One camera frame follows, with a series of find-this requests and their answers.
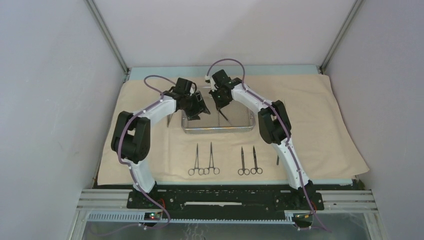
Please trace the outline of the metal surgical instrument tray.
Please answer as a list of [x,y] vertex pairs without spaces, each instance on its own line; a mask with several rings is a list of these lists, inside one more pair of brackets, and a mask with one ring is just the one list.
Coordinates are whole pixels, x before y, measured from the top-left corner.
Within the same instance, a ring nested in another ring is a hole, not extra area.
[[215,102],[208,88],[200,89],[204,102],[211,114],[200,114],[200,120],[188,121],[185,113],[181,114],[181,128],[187,134],[227,134],[245,133],[256,125],[255,114],[246,106],[233,100],[221,109],[228,117],[228,123],[217,111]]

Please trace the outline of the metal hemostat clamp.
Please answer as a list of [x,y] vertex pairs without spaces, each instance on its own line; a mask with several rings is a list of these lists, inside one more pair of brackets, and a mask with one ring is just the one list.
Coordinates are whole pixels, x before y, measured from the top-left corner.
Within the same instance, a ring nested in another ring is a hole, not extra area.
[[214,162],[214,155],[213,155],[213,144],[210,142],[210,152],[209,152],[209,163],[208,167],[205,167],[203,169],[204,175],[209,175],[210,173],[213,173],[214,175],[220,174],[221,170],[218,167],[215,167]]
[[205,174],[205,169],[200,167],[200,162],[199,162],[199,145],[196,145],[196,151],[195,151],[195,161],[194,161],[194,166],[192,168],[190,168],[187,171],[189,176],[193,176],[194,174],[198,174],[199,176],[202,176]]

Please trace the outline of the metal surgical scissors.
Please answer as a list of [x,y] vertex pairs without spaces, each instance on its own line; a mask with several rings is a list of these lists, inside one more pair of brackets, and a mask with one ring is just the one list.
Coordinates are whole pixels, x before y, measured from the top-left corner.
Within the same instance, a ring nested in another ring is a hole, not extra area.
[[258,159],[255,146],[252,147],[252,155],[254,167],[250,169],[250,173],[253,175],[261,175],[263,173],[263,169],[258,166]]

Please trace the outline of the beige cloth wrap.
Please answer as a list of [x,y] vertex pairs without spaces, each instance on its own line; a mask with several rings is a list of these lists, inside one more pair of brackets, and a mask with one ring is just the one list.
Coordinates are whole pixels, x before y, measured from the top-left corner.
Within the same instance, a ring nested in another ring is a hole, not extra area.
[[[189,134],[182,114],[213,127],[218,112],[203,81],[197,90],[171,87],[160,95],[140,80],[122,87],[98,175],[100,185],[300,185],[300,180],[352,179],[369,170],[353,143],[327,76],[247,76],[223,108],[229,129]],[[268,105],[282,103],[289,137],[265,142],[260,123],[241,132]]]

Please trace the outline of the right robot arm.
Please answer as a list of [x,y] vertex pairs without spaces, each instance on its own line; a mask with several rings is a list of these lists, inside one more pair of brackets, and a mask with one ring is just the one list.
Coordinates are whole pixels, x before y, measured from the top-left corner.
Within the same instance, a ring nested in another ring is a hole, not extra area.
[[285,168],[289,186],[297,190],[290,196],[291,204],[297,209],[308,206],[311,202],[308,191],[313,189],[313,182],[298,160],[292,140],[291,123],[283,102],[260,96],[244,84],[242,79],[231,79],[223,69],[212,76],[206,75],[205,82],[211,86],[209,94],[218,111],[236,101],[257,114],[261,138],[274,148]]

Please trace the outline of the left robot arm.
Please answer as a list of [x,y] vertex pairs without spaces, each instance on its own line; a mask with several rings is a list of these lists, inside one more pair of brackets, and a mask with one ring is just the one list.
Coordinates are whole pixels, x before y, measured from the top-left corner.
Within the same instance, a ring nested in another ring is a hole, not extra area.
[[185,78],[178,78],[174,86],[161,92],[160,98],[144,109],[118,114],[111,149],[116,152],[118,161],[128,167],[134,188],[141,192],[138,201],[145,208],[153,208],[158,202],[158,194],[152,191],[156,181],[147,160],[151,128],[178,111],[189,121],[200,120],[200,114],[211,113],[197,84]]

